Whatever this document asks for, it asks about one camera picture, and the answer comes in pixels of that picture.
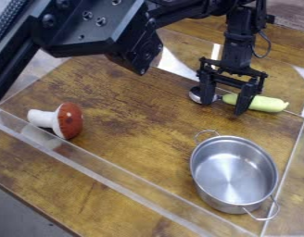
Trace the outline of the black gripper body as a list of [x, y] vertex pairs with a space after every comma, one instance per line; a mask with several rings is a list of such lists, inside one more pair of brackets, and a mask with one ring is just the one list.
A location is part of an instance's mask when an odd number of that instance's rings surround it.
[[202, 57], [201, 68], [197, 72], [209, 72], [214, 80], [221, 84], [237, 89], [243, 88], [247, 83], [258, 86], [258, 94], [262, 92], [265, 79], [269, 75], [251, 67], [253, 57], [262, 57], [255, 52], [257, 35], [241, 35], [226, 33], [226, 42], [221, 60]]

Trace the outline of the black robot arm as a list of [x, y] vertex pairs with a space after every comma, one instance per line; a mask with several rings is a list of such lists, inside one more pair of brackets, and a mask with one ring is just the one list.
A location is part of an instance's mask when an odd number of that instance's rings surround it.
[[242, 115], [267, 78], [250, 67], [257, 37], [275, 21], [267, 0], [11, 0], [0, 15], [0, 101], [40, 50], [55, 57], [103, 54], [143, 75], [163, 48], [158, 29], [210, 16], [227, 18], [223, 56], [201, 59], [191, 96], [209, 105], [219, 83], [235, 87]]

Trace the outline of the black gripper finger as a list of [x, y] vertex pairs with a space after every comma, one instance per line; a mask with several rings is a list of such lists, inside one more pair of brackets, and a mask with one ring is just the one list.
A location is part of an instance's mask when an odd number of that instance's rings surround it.
[[201, 72], [201, 102], [203, 105], [210, 105], [215, 96], [217, 82], [209, 72]]
[[241, 93], [238, 94], [235, 115], [241, 116], [249, 110], [255, 95], [258, 94], [258, 86], [253, 83], [247, 83]]

